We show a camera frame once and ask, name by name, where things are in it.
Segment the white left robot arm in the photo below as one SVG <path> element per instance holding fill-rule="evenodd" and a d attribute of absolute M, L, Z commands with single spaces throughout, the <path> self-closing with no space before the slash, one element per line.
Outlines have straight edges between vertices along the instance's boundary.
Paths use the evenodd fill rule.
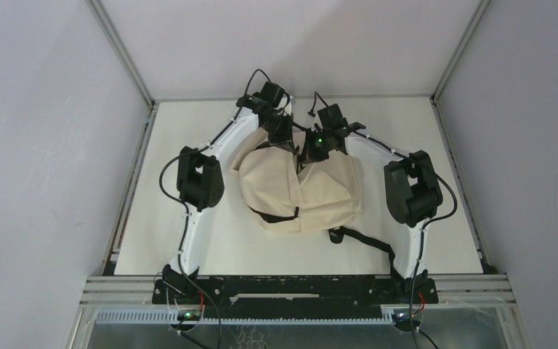
<path fill-rule="evenodd" d="M 223 171 L 230 155 L 256 131 L 263 132 L 264 144 L 294 151 L 293 119 L 290 94 L 266 81 L 260 91 L 244 92 L 237 99 L 235 114 L 209 140 L 197 148 L 184 147 L 161 170 L 161 192 L 185 211 L 176 251 L 163 269 L 163 282 L 179 302 L 193 301 L 201 288 L 196 279 L 200 252 L 206 246 L 205 219 L 224 195 Z"/>

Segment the beige canvas backpack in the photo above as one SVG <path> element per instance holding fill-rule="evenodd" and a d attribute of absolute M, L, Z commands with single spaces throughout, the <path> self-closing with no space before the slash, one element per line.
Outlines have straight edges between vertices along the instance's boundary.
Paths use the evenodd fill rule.
<path fill-rule="evenodd" d="M 230 166 L 254 219 L 276 233 L 324 230 L 334 244 L 350 236 L 394 261 L 389 244 L 347 227 L 363 208 L 358 159 L 331 151 L 326 160 L 299 164 L 305 133 L 292 135 L 294 141 L 282 148 L 271 145 L 269 133 L 258 128 Z"/>

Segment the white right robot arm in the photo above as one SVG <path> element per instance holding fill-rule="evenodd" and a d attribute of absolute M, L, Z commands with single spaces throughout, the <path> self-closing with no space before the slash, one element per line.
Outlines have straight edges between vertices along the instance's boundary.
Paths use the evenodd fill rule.
<path fill-rule="evenodd" d="M 419 294 L 428 271 L 422 261 L 429 226 L 441 218 L 441 188 L 447 185 L 434 170 L 425 151 L 405 153 L 363 133 L 365 125 L 349 123 L 337 104 L 312 108 L 309 116 L 319 122 L 307 130 L 303 159 L 327 160 L 331 151 L 354 155 L 381 166 L 387 209 L 392 219 L 406 225 L 396 247 L 344 226 L 329 230 L 329 238 L 340 244 L 350 236 L 387 253 L 392 278 L 391 293 L 399 302 L 410 302 Z"/>

